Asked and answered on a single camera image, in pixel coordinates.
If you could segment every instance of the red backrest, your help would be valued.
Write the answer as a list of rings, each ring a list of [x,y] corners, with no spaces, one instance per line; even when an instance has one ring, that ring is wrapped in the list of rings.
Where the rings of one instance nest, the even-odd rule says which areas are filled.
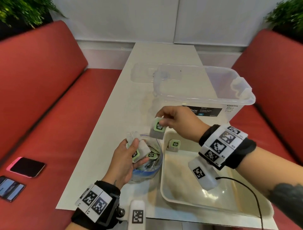
[[[0,42],[0,159],[87,65],[62,21]]]
[[[232,68],[247,80],[256,103],[303,162],[303,45],[262,30]]]

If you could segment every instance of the person's right hand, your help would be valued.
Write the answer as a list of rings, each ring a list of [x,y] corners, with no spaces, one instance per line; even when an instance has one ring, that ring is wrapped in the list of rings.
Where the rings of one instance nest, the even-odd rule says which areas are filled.
[[[169,126],[183,138],[199,142],[209,125],[201,121],[190,108],[186,106],[164,106],[156,117],[164,117],[159,124]]]

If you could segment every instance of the white tray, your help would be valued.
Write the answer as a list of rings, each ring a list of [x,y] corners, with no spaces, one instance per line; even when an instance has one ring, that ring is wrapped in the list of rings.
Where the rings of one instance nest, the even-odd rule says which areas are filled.
[[[179,152],[166,150],[171,139],[181,141]],[[163,198],[172,203],[259,217],[255,197],[243,185],[232,180],[221,179],[219,186],[210,191],[201,188],[188,168],[188,162],[198,156],[199,150],[198,143],[180,137],[175,131],[165,133],[161,175],[161,194]],[[258,197],[263,218],[274,215],[271,203],[236,170],[224,167],[217,172],[219,176],[231,177],[249,186]]]

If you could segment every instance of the qr code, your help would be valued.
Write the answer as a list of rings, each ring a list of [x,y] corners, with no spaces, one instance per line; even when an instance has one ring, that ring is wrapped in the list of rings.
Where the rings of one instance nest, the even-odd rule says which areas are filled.
[[[230,144],[234,139],[236,139],[234,135],[230,134],[227,131],[224,131],[224,133],[220,135],[220,138],[228,144]]]
[[[223,150],[226,148],[226,145],[223,144],[221,141],[219,140],[215,140],[210,147],[218,154],[222,153]]]
[[[162,130],[162,129],[163,129],[163,126],[162,126],[162,125],[159,125],[159,122],[157,123],[157,129],[159,129],[159,130]]]
[[[137,155],[138,155],[138,153],[137,153],[137,151],[135,151],[134,154],[132,155],[132,158],[134,158]]]
[[[89,190],[89,188],[87,188],[84,193],[80,196],[80,199],[82,199],[82,197],[85,195],[85,193]]]
[[[212,151],[208,150],[205,154],[204,154],[208,159],[210,159],[211,161],[216,161],[216,159],[219,158],[219,156],[215,153],[213,153]]]
[[[97,194],[93,191],[90,191],[83,199],[83,202],[86,203],[88,206],[97,198]]]
[[[96,202],[92,205],[92,210],[94,210],[98,215],[101,215],[106,206],[107,203],[101,197],[98,197]]]
[[[195,168],[195,169],[193,170],[193,172],[194,172],[194,174],[196,175],[196,177],[197,177],[198,179],[200,179],[200,178],[202,178],[202,177],[205,176],[204,172],[202,171],[202,169],[201,169],[200,167]]]
[[[143,224],[143,210],[133,210],[133,224]]]
[[[239,134],[241,132],[241,131],[237,130],[236,128],[234,128],[233,126],[230,126],[227,129],[234,132],[235,134]]]

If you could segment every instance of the person's left hand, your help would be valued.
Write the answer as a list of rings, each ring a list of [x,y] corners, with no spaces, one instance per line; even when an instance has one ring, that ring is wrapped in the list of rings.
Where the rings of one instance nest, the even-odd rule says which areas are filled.
[[[126,143],[127,140],[124,139],[116,148],[107,173],[102,179],[102,181],[113,184],[120,190],[131,179],[133,169],[138,168],[149,160],[148,157],[145,157],[138,162],[133,163],[132,155],[138,148],[139,140],[137,138],[134,139],[128,149],[126,148]]]

